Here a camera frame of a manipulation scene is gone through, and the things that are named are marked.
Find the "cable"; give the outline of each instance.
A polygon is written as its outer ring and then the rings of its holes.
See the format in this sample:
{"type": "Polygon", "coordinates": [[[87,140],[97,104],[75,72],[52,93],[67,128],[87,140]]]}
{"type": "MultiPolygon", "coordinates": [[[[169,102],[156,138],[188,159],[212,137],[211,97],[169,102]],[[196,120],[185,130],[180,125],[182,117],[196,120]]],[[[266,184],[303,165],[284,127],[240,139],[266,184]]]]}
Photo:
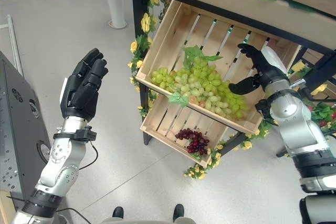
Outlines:
{"type": "Polygon", "coordinates": [[[60,209],[60,210],[57,210],[56,212],[61,212],[61,211],[64,211],[64,210],[72,210],[74,211],[75,213],[77,213],[80,217],[83,218],[83,220],[85,220],[88,224],[92,224],[87,218],[85,218],[79,211],[71,208],[71,207],[67,207],[67,208],[64,208],[64,209],[60,209]]]}
{"type": "Polygon", "coordinates": [[[95,158],[90,164],[88,164],[88,165],[86,165],[86,166],[83,166],[82,168],[79,168],[80,170],[82,170],[82,169],[84,169],[84,168],[86,168],[86,167],[92,165],[92,164],[93,164],[95,161],[97,161],[97,159],[98,159],[98,151],[97,151],[96,147],[92,144],[91,141],[90,141],[90,144],[91,144],[92,148],[94,149],[94,151],[96,152],[96,158],[95,158]]]}

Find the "grey floor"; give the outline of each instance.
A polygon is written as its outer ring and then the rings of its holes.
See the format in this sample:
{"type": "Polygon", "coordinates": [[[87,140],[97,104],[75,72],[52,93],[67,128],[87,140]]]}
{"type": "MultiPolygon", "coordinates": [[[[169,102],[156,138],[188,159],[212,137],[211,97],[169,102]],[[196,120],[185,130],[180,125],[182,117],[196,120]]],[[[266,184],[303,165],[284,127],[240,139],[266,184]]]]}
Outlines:
{"type": "MultiPolygon", "coordinates": [[[[62,123],[59,92],[64,77],[90,49],[108,61],[109,74],[100,89],[97,115],[90,122],[98,132],[98,161],[84,169],[67,203],[92,223],[123,206],[127,219],[169,221],[182,203],[197,223],[300,223],[304,196],[289,158],[275,158],[281,147],[273,132],[248,151],[231,151],[204,180],[183,172],[193,163],[153,139],[142,143],[139,94],[129,83],[129,44],[134,39],[132,0],[125,0],[128,26],[108,25],[106,0],[1,0],[0,24],[14,20],[24,74],[35,89],[49,137],[62,123]]],[[[0,30],[0,50],[10,59],[8,32],[0,30]]],[[[87,146],[83,164],[94,158],[87,146]]],[[[84,223],[72,214],[74,223],[84,223]]]]}

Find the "shelf leg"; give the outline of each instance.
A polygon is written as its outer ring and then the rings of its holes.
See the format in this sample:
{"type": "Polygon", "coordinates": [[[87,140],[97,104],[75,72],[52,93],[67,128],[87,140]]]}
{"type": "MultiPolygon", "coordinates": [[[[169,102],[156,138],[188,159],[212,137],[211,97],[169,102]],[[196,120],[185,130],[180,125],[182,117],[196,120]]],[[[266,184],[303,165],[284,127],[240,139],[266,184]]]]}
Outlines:
{"type": "Polygon", "coordinates": [[[234,137],[231,137],[225,144],[225,148],[223,148],[220,152],[220,154],[223,156],[235,147],[237,147],[239,144],[241,144],[243,141],[245,141],[247,136],[245,136],[245,133],[243,132],[237,132],[237,134],[234,137]]]}

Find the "black shoe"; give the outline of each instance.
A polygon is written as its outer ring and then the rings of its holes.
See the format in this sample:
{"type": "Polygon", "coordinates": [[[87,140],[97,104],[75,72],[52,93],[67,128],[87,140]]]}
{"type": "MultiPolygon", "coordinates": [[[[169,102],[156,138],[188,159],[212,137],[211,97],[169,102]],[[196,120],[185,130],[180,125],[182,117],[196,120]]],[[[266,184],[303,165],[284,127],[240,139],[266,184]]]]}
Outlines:
{"type": "Polygon", "coordinates": [[[175,220],[178,217],[183,217],[183,216],[184,216],[184,207],[181,204],[177,204],[174,209],[173,222],[175,222],[175,220]]]}
{"type": "Polygon", "coordinates": [[[113,211],[112,217],[124,218],[124,209],[122,207],[116,207],[113,211]]]}

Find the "robotic arm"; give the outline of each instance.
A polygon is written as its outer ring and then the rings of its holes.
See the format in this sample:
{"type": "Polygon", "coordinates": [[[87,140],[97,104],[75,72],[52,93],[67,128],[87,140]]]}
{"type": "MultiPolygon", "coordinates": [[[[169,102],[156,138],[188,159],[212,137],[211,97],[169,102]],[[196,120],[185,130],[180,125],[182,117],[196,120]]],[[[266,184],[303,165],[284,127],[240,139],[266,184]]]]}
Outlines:
{"type": "Polygon", "coordinates": [[[96,139],[87,124],[96,113],[98,90],[108,72],[102,58],[98,49],[91,50],[64,84],[60,103],[63,127],[54,134],[48,164],[13,224],[52,223],[56,209],[76,181],[85,144],[96,139]]]}
{"type": "Polygon", "coordinates": [[[230,90],[246,94],[262,86],[266,99],[256,104],[257,111],[266,119],[278,121],[287,152],[301,175],[302,190],[316,193],[300,201],[302,222],[336,223],[336,158],[320,128],[311,120],[311,113],[299,94],[292,89],[286,69],[272,49],[261,52],[248,44],[238,47],[251,58],[258,73],[237,84],[231,83],[230,90]]]}

